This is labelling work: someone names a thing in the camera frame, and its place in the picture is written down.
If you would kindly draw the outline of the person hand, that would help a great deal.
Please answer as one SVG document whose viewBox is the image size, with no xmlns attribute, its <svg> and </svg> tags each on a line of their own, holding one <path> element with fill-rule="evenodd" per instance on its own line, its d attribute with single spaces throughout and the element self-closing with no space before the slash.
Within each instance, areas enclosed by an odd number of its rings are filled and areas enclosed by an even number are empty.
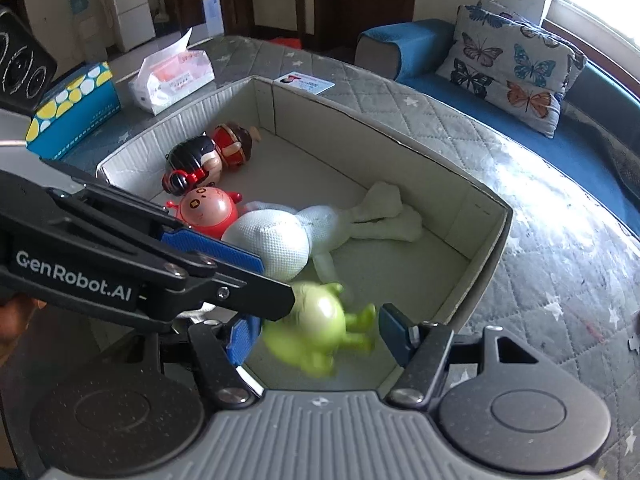
<svg viewBox="0 0 640 480">
<path fill-rule="evenodd" d="M 6 300 L 0 308 L 0 364 L 3 365 L 28 329 L 30 320 L 47 303 L 23 294 Z"/>
</svg>

